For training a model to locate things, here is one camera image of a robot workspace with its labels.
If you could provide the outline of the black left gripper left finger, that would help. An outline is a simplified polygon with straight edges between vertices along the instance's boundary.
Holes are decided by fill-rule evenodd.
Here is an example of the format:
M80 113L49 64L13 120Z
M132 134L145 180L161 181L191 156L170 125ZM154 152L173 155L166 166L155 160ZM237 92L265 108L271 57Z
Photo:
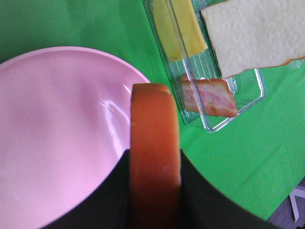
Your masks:
M45 229L127 229L129 227L129 150L106 179L80 204Z

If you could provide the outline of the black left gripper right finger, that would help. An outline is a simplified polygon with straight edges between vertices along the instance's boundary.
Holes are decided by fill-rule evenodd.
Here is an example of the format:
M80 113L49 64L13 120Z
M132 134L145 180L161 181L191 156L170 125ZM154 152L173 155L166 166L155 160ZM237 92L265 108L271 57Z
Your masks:
M181 150L182 229L276 229L277 226L260 219L235 204L193 166Z

